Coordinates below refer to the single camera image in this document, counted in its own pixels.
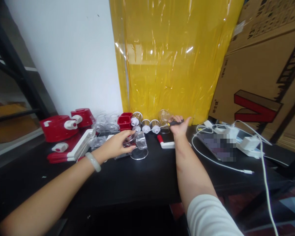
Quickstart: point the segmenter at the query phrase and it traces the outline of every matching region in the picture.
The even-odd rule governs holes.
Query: screwdriver
[[[160,126],[160,127],[157,127],[157,128],[153,128],[151,130],[147,130],[147,131],[145,131],[145,133],[150,132],[150,131],[155,130],[155,129],[158,129],[158,128],[163,128],[163,127],[166,127],[166,126],[180,125],[184,121],[185,121],[184,119],[182,119],[181,122],[172,121],[172,122],[167,123],[166,125],[163,125],[163,126]]]

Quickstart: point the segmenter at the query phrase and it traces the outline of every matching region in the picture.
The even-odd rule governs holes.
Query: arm
[[[116,134],[92,152],[101,165],[105,160],[129,153],[135,146],[124,148],[122,142],[134,131]],[[0,223],[2,235],[44,235],[66,210],[70,201],[94,172],[90,160],[78,163],[50,181]]]
[[[171,119],[181,122],[182,116]],[[185,212],[198,195],[210,194],[217,197],[210,177],[187,140],[186,131],[190,119],[191,117],[178,126],[170,127],[174,134],[178,188]]]

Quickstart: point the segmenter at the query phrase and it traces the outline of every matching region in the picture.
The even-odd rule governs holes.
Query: phone
[[[236,140],[216,133],[199,133],[197,137],[219,161],[236,161]]]

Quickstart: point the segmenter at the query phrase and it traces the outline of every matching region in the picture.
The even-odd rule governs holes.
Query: bracelet
[[[85,153],[85,156],[91,161],[96,172],[100,172],[102,168],[101,168],[100,164],[98,163],[98,161],[94,158],[92,153],[87,152],[87,153]]]

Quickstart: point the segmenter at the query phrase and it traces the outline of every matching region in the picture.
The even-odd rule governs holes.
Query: hand
[[[93,156],[98,162],[106,161],[110,158],[114,158],[124,153],[132,152],[136,146],[123,147],[122,142],[135,131],[125,130],[112,136],[102,146],[92,152]]]
[[[183,119],[182,116],[172,116],[170,117],[170,119],[168,120],[168,122],[172,122],[172,121],[177,121],[177,122],[181,122]],[[189,120],[191,119],[191,117],[188,117],[183,123],[181,123],[180,125],[174,125],[174,126],[170,126],[170,130],[173,132],[174,134],[174,138],[175,137],[180,137],[180,136],[186,136],[186,132],[187,132],[187,127],[188,127],[188,123]]]

